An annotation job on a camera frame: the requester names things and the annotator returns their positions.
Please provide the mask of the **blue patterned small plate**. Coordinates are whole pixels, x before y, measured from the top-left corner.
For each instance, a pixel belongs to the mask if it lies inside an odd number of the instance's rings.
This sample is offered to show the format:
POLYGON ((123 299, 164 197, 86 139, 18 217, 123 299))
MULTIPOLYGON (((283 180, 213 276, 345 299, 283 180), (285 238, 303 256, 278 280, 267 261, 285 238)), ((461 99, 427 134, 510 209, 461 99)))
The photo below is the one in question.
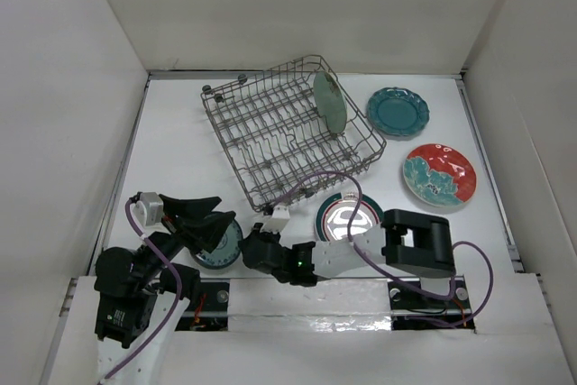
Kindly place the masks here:
POLYGON ((199 265, 210 270, 222 270, 228 268, 234 264, 241 255, 239 242, 242 239, 242 228, 236 220, 233 220, 213 251, 201 251, 194 254, 192 259, 199 265))

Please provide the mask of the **white green rimmed plate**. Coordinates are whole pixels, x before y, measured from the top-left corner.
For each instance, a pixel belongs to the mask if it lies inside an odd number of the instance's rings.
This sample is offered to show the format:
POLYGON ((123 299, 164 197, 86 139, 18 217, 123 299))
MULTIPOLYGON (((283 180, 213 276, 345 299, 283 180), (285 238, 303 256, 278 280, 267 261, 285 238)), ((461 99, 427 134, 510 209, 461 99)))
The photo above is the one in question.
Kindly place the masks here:
MULTIPOLYGON (((315 219, 316 237, 322 242, 332 242, 347 237, 347 225, 358 201, 354 192, 337 193, 327 198, 318 208, 315 219)), ((363 194, 362 201, 354 216, 352 236, 362 234, 379 225, 384 215, 383 209, 371 197, 363 194)))

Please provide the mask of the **light green floral plate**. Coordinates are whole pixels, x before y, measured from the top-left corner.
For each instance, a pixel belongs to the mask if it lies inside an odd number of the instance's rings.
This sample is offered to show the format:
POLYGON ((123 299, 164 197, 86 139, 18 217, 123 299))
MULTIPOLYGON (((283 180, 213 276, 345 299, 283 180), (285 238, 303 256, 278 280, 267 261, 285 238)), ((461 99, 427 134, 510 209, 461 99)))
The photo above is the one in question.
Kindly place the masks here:
POLYGON ((316 73, 313 81, 313 96, 317 112, 325 119, 330 133, 340 134, 347 123, 346 102, 336 81, 327 72, 316 73))

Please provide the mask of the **red teal floral plate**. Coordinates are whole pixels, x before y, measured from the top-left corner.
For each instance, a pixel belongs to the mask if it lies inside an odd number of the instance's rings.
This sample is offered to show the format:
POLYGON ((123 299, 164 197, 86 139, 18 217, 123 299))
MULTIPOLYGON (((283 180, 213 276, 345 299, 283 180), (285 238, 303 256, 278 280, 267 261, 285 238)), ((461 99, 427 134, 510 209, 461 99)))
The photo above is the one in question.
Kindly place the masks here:
POLYGON ((473 165, 459 151, 441 143, 417 146, 404 159, 401 172, 408 189, 430 206, 463 206, 477 189, 473 165))

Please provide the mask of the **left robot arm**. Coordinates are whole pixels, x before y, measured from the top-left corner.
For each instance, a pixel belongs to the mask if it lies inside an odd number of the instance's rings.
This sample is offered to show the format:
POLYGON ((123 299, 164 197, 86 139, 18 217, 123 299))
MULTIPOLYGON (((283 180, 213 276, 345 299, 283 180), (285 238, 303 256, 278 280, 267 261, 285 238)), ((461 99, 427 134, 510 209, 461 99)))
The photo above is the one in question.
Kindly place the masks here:
POLYGON ((220 197, 177 199, 139 192, 124 204, 140 238, 96 259, 95 334, 101 384, 155 384, 169 339, 185 310, 204 303, 199 270, 174 262, 183 250, 213 251, 235 219, 220 197))

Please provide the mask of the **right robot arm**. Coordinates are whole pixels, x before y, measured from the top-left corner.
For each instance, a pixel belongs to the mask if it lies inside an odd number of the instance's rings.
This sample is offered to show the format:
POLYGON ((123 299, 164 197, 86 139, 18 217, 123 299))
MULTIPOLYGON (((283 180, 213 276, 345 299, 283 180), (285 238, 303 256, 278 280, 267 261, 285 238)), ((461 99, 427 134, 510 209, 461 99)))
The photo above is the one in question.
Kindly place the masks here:
POLYGON ((381 263, 422 279, 417 283, 421 303, 436 307, 449 296, 444 279, 456 275, 449 221, 445 218, 390 209, 371 229, 331 242, 296 243, 286 247, 280 234, 256 224, 237 245, 243 264, 280 283, 314 287, 365 265, 380 275, 381 263))

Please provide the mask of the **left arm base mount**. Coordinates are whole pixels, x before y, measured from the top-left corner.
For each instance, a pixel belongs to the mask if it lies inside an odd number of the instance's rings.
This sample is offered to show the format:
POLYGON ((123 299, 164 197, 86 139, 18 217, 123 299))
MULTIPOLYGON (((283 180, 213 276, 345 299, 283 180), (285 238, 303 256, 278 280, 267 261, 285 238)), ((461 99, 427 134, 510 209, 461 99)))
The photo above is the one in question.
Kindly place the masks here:
POLYGON ((229 280, 203 280, 197 299, 182 314, 177 331, 220 332, 228 330, 229 280))

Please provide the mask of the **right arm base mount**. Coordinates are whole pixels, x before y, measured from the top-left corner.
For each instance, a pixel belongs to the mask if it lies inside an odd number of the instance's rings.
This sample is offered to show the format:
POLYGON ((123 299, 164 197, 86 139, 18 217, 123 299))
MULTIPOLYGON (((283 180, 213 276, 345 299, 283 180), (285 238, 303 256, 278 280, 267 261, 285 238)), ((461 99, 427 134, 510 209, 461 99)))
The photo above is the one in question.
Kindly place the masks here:
POLYGON ((454 325, 472 313, 463 279, 455 281, 451 300, 427 298, 393 281, 388 282, 391 327, 393 331, 441 329, 442 322, 454 325))

